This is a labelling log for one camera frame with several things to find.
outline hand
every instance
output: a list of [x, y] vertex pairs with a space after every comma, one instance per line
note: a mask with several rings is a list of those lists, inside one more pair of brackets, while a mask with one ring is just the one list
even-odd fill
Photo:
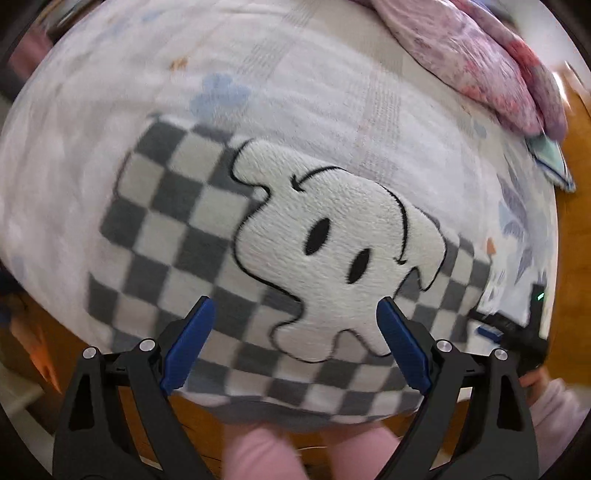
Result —
[[544, 366], [526, 373], [519, 379], [521, 386], [526, 389], [525, 397], [529, 407], [537, 402], [546, 391], [550, 380], [551, 378], [548, 369]]

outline white fabric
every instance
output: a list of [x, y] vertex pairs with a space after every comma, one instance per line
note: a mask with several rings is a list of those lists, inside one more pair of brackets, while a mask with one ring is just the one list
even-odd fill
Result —
[[[492, 240], [495, 301], [508, 313], [526, 318], [542, 270], [551, 306], [552, 188], [522, 139], [420, 67], [375, 13], [345, 0], [111, 0], [43, 61], [0, 141], [0, 256], [86, 342], [110, 344], [110, 327], [85, 311], [86, 276], [118, 170], [154, 112], [266, 138], [400, 192], [483, 250]], [[499, 212], [508, 151], [530, 219], [517, 239]]]
[[299, 318], [272, 326], [277, 348], [322, 362], [350, 331], [375, 355], [387, 355], [375, 299], [394, 296], [415, 268], [428, 289], [446, 249], [435, 224], [373, 181], [268, 142], [248, 143], [233, 173], [268, 189], [267, 202], [238, 229], [240, 266], [302, 301]]

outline black eye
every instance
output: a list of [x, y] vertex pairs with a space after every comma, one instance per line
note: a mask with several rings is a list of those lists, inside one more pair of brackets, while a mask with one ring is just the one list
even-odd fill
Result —
[[369, 258], [371, 257], [371, 249], [366, 248], [365, 250], [361, 250], [351, 263], [351, 267], [349, 268], [349, 274], [347, 275], [347, 283], [352, 284], [358, 281], [363, 274], [368, 269], [369, 265]]
[[315, 254], [320, 247], [326, 243], [329, 237], [330, 219], [323, 218], [318, 220], [308, 233], [306, 244], [304, 245], [304, 253], [306, 255]]

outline pink sleeve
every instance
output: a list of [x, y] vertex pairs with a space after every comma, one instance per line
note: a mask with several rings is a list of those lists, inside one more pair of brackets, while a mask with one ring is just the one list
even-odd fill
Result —
[[542, 475], [574, 438], [589, 409], [581, 408], [574, 394], [565, 388], [564, 382], [556, 379], [550, 382], [530, 410]]

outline light blue cloth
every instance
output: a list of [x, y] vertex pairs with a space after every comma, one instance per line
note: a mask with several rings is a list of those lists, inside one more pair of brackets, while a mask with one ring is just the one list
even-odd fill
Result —
[[526, 139], [527, 147], [546, 178], [565, 192], [574, 192], [576, 185], [558, 143], [545, 135]]

